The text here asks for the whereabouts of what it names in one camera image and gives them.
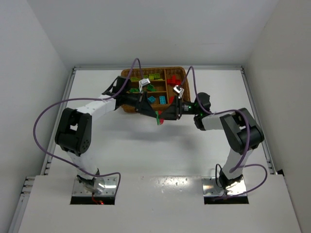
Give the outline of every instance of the cyan block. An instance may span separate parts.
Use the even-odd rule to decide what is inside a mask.
[[[160,96],[160,104],[166,104],[165,96]]]
[[[153,96],[150,96],[150,97],[148,98],[148,101],[149,101],[150,103],[154,103],[155,100],[156,100],[156,99],[155,99]]]

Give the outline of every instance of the red block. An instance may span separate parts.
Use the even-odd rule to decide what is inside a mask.
[[[173,83],[173,84],[176,83],[176,75],[172,75],[172,83]]]
[[[169,103],[173,103],[173,100],[174,100],[174,96],[171,96],[169,99]]]
[[[160,125],[162,125],[163,122],[164,122],[164,119],[159,119],[159,121],[160,121]]]

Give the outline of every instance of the white table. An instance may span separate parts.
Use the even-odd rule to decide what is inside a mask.
[[[69,82],[69,97],[96,98],[120,73],[79,69]],[[202,68],[196,77],[198,91],[211,95],[212,111],[246,107],[251,112],[240,70]],[[70,102],[67,107],[84,103]],[[101,173],[122,174],[115,205],[70,205],[76,170],[53,159],[49,175],[35,179],[19,232],[300,232],[281,175],[269,175],[249,194],[249,204],[204,205],[201,176],[213,175],[215,164],[225,163],[229,145],[222,131],[196,129],[193,116],[157,126],[153,118],[120,108],[93,124],[89,150]],[[69,159],[59,146],[54,153]],[[267,167],[262,146],[247,163]],[[249,189],[261,182],[264,171],[246,168],[244,176]]]

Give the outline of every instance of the metal base plate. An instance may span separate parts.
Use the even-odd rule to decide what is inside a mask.
[[[248,204],[247,194],[241,194],[246,192],[243,178],[240,182],[235,182],[224,190],[217,186],[215,177],[202,177],[202,186],[205,204]]]
[[[114,197],[117,184],[118,177],[117,176],[107,176],[102,177],[104,180],[103,192],[101,194],[95,194],[95,197]],[[74,180],[73,189],[72,189],[72,197],[91,197],[92,193],[87,191],[84,188],[82,183],[79,183],[78,179]]]

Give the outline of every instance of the purple cable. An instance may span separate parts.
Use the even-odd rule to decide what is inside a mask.
[[[75,101],[75,100],[103,101],[103,100],[109,100],[109,99],[112,99],[112,98],[116,97],[116,96],[117,96],[118,94],[120,94],[120,92],[124,89],[124,87],[125,87],[127,81],[130,79],[130,76],[131,76],[131,73],[132,73],[132,71],[133,71],[133,68],[134,68],[134,65],[135,65],[136,61],[138,61],[138,64],[139,64],[140,75],[143,77],[143,72],[142,72],[142,69],[141,69],[140,60],[139,60],[138,58],[135,58],[135,60],[134,60],[133,63],[132,63],[132,66],[131,66],[131,68],[130,68],[130,71],[129,71],[127,77],[126,77],[126,80],[125,80],[124,84],[122,85],[122,87],[120,88],[120,90],[119,90],[116,94],[114,94],[113,96],[110,96],[110,97],[108,97],[108,98],[105,98],[105,99],[96,99],[96,98],[74,98],[74,99],[68,99],[68,100],[62,100],[62,101],[56,102],[56,103],[50,105],[49,107],[47,107],[46,109],[44,109],[44,110],[42,111],[42,113],[40,113],[40,115],[38,116],[38,118],[35,120],[35,124],[34,124],[34,128],[33,128],[33,135],[34,135],[35,143],[37,144],[37,146],[38,146],[43,152],[45,152],[46,154],[50,155],[51,157],[56,158],[56,159],[59,159],[59,160],[65,162],[65,163],[68,163],[68,164],[70,164],[70,165],[76,167],[77,169],[79,169],[80,171],[84,172],[86,175],[89,175],[89,176],[93,176],[93,177],[105,177],[105,176],[111,176],[111,175],[119,175],[119,181],[118,181],[118,185],[117,185],[117,188],[116,188],[115,196],[117,195],[117,191],[118,191],[118,189],[119,189],[119,184],[120,184],[120,181],[121,181],[121,174],[120,174],[119,172],[113,172],[113,173],[104,174],[104,175],[92,174],[92,173],[89,173],[89,172],[85,171],[85,170],[82,169],[82,168],[79,168],[79,166],[77,166],[76,164],[74,164],[74,163],[72,163],[72,162],[70,162],[70,161],[68,161],[68,160],[66,160],[66,159],[63,159],[63,158],[61,158],[61,157],[59,157],[59,156],[56,156],[56,155],[54,155],[54,154],[48,152],[46,149],[44,149],[44,148],[40,145],[40,143],[39,143],[39,141],[38,141],[38,139],[37,139],[37,136],[36,136],[36,128],[37,128],[37,124],[38,124],[39,120],[41,119],[41,117],[43,116],[43,114],[45,114],[49,109],[51,109],[51,108],[53,108],[54,106],[59,105],[59,104],[61,104],[61,103],[65,103],[65,102],[69,102],[69,101]]]
[[[188,69],[188,71],[187,71],[187,74],[186,74],[185,78],[183,79],[181,85],[183,85],[184,82],[186,81],[187,76],[188,76],[188,74],[189,74],[189,72],[190,72],[190,69],[192,69],[193,86],[194,86],[195,96],[196,96],[196,98],[197,98],[197,100],[198,100],[199,106],[201,107],[201,109],[202,109],[205,113],[210,114],[210,115],[219,115],[219,114],[223,114],[223,113],[237,112],[237,113],[239,113],[239,114],[243,117],[243,119],[244,119],[244,121],[245,121],[246,133],[247,133],[246,145],[245,145],[245,149],[244,149],[244,152],[243,152],[243,154],[242,154],[242,157],[241,157],[241,159],[239,160],[238,164],[237,164],[235,167],[233,167],[233,168],[231,168],[231,169],[229,170],[229,172],[232,173],[232,172],[234,172],[236,169],[238,169],[238,168],[240,167],[240,165],[241,165],[241,163],[243,162],[243,160],[244,160],[244,158],[245,158],[245,156],[246,156],[246,153],[247,153],[247,151],[248,151],[249,140],[250,140],[250,129],[249,129],[249,124],[248,124],[247,117],[245,116],[245,114],[244,114],[243,112],[241,112],[240,110],[236,110],[236,109],[230,109],[230,110],[226,110],[226,111],[222,111],[222,112],[218,112],[218,113],[212,113],[212,112],[207,111],[207,110],[203,107],[203,105],[201,104],[200,99],[199,99],[199,97],[198,97],[198,92],[197,92],[197,89],[196,89],[196,82],[195,82],[195,73],[194,73],[194,68],[193,68],[193,66],[190,66],[190,67],[189,67],[189,69]]]
[[[250,193],[250,192],[254,191],[255,189],[258,189],[259,187],[261,187],[266,182],[266,180],[268,178],[268,171],[267,171],[267,169],[263,165],[261,165],[261,164],[249,164],[249,165],[246,165],[245,167],[250,167],[250,166],[259,166],[259,167],[262,167],[264,169],[265,177],[264,177],[263,181],[260,184],[258,184],[254,188],[251,188],[250,190],[247,190],[246,192],[239,193],[239,194],[232,195],[232,196],[224,196],[224,195],[222,195],[222,196],[220,196],[218,198],[215,198],[214,200],[223,200],[223,199],[234,198],[234,197],[237,197],[237,196],[240,196],[240,195],[243,195],[243,194]]]

